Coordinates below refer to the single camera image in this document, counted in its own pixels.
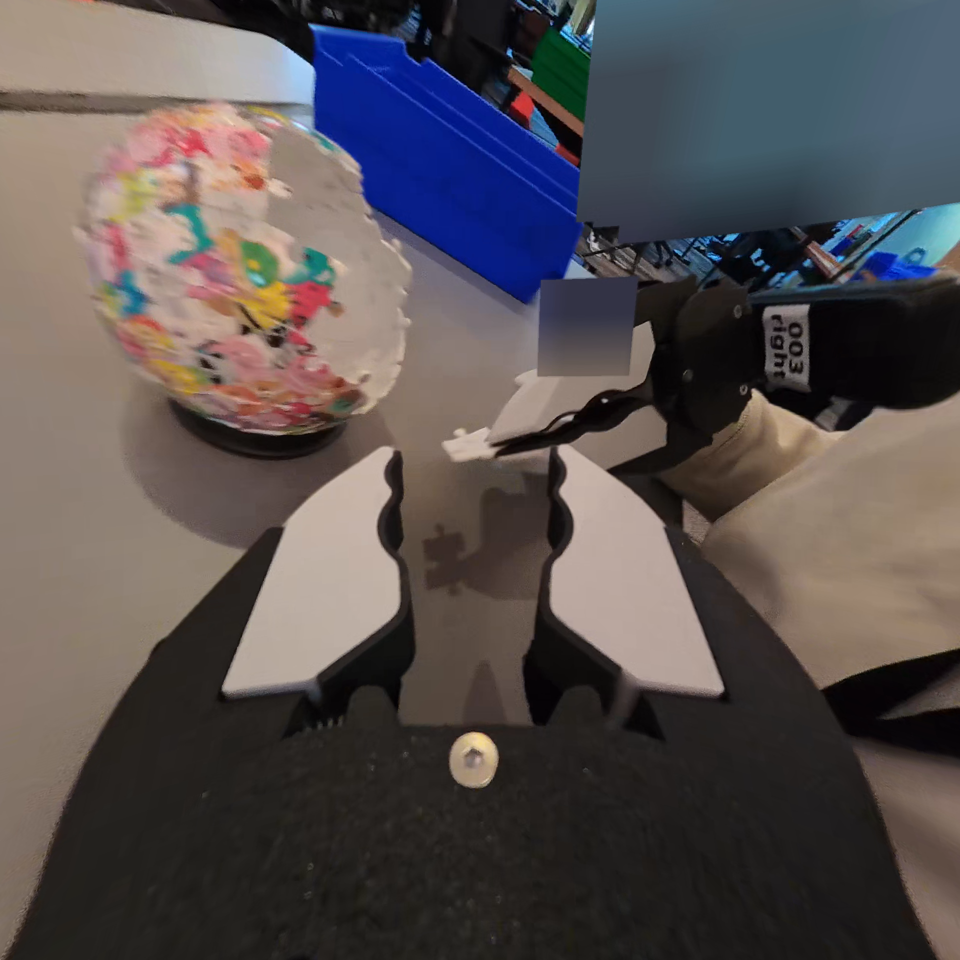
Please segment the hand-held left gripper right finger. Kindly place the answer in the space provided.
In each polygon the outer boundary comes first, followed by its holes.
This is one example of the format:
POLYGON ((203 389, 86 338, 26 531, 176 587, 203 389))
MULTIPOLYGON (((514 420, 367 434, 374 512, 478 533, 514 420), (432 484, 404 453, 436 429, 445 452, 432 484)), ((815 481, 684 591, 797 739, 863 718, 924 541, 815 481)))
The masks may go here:
POLYGON ((621 723, 647 694, 721 700, 721 672, 662 518, 571 446, 550 454, 548 498, 550 552, 523 657, 534 725, 577 688, 621 723))

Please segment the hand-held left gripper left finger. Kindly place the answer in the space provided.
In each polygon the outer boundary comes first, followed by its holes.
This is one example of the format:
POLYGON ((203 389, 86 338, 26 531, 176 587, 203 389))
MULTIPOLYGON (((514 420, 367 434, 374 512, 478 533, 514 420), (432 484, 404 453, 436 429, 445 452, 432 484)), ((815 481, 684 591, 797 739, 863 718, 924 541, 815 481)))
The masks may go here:
POLYGON ((402 453, 379 447, 291 514, 222 681, 225 699, 299 694, 333 719, 356 690, 377 687, 399 707, 415 656, 403 495, 402 453))

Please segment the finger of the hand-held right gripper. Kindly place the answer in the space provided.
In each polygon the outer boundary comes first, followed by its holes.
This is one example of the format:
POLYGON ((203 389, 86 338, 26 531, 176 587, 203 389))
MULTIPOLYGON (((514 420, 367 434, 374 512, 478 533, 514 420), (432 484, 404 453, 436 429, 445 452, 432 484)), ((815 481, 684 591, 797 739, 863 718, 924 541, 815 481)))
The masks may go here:
POLYGON ((534 432, 489 444, 496 458, 568 446, 590 435, 608 433, 654 405, 648 391, 602 391, 579 410, 558 414, 534 432))
POLYGON ((512 396, 490 426, 490 444, 540 434, 558 417, 581 411, 589 401, 609 390, 640 387, 646 373, 623 376, 540 376, 524 373, 517 378, 512 396))

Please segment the white jigsaw piece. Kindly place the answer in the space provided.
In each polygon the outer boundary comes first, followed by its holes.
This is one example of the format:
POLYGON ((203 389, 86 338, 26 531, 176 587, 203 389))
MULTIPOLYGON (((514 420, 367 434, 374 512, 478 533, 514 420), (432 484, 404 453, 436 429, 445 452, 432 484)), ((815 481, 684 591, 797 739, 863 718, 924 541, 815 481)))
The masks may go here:
POLYGON ((458 428, 452 437, 441 442, 440 448, 453 464, 489 461, 496 457, 497 449, 489 442, 491 428, 476 431, 458 428))

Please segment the black ball stand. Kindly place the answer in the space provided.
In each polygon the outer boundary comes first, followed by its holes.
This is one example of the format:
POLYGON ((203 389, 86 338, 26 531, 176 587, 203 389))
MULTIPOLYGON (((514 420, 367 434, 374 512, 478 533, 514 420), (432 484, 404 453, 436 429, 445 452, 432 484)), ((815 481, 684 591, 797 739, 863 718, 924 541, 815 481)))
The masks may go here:
POLYGON ((174 399, 166 405, 175 420, 193 437, 215 450, 257 461, 290 461, 313 455, 337 441, 347 426, 339 423, 305 434, 244 431, 197 414, 174 399))

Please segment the colourful puzzle ball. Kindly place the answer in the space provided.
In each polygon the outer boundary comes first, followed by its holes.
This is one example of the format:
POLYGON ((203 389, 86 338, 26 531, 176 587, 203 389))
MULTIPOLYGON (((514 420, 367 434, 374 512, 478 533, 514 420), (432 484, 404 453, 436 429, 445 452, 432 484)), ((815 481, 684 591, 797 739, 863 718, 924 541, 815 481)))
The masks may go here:
POLYGON ((175 406, 240 436, 319 435, 402 372, 412 268, 318 130, 264 107, 165 106, 85 186, 96 316, 175 406))

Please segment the blue plastic bin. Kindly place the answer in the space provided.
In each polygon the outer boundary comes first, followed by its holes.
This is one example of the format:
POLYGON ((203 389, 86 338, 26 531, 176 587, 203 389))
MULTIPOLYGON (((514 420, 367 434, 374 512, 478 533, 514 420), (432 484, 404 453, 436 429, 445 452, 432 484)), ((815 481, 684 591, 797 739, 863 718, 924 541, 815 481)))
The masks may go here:
POLYGON ((402 39, 312 31, 315 126, 359 163, 374 209, 522 303, 566 275, 573 164, 402 39))

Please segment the wooden table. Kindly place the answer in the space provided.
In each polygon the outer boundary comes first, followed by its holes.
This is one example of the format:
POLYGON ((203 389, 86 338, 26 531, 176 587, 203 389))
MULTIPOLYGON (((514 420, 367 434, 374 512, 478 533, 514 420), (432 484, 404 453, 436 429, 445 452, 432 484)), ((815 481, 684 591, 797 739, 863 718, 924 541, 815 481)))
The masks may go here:
POLYGON ((507 73, 507 83, 509 88, 501 104, 501 112, 507 114, 514 122, 528 130, 532 110, 522 110, 514 104, 520 99, 522 101, 521 105, 524 107, 526 101, 530 101, 531 109, 539 111, 544 118, 544 123, 550 127, 552 132, 556 132, 554 128, 562 130, 562 134, 556 135, 558 140, 556 153, 573 166, 579 167, 583 147, 583 119, 575 116, 534 83, 530 70, 511 63, 507 73))

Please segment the green plastic bin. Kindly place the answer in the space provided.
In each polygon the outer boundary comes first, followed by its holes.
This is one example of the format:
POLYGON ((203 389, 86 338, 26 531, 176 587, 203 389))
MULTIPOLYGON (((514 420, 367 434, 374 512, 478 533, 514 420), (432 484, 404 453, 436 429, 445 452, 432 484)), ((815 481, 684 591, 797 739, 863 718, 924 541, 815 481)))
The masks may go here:
POLYGON ((586 114, 591 54, 592 42, 587 38, 549 29, 531 60, 534 84, 580 121, 586 114))

